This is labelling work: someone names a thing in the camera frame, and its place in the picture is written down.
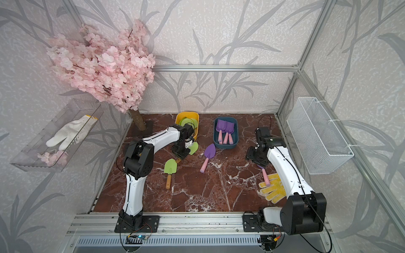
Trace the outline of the yellow plastic storage box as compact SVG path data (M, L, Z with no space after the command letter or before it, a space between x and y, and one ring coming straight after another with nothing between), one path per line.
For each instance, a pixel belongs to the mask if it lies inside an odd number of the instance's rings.
M197 139L198 135L198 127L199 127L199 114L197 112L193 111L186 111L186 112L181 112L177 114L175 123L178 125L181 125L181 122L183 119L188 119L187 122L192 123L192 126L194 127L194 139Z

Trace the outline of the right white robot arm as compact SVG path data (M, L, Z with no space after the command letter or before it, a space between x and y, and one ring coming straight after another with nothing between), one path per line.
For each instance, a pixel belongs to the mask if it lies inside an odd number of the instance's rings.
M322 193L316 193L305 181L282 138L273 137L268 127L255 130L256 146L249 147L246 159L262 170L272 165L276 172L264 174L260 193L273 205L258 213L262 226L279 226L288 235L321 232L327 200Z

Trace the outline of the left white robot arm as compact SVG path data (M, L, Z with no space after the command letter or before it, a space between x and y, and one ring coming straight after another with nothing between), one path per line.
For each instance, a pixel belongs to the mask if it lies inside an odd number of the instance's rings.
M155 153L172 144L173 154L181 160L186 158L195 142L194 132L192 124L173 124L150 137L136 139L128 146L123 160L127 179L126 198L119 213L120 221L138 226L142 221L144 183L153 169Z

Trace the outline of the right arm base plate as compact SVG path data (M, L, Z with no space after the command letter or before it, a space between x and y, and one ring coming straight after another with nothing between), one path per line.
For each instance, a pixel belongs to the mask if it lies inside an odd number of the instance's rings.
M242 215L244 232L284 232L279 213L244 212Z

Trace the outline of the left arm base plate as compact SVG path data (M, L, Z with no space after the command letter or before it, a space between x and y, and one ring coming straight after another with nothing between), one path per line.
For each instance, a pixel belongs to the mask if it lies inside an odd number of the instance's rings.
M115 233L156 233L160 216L124 216L119 217Z

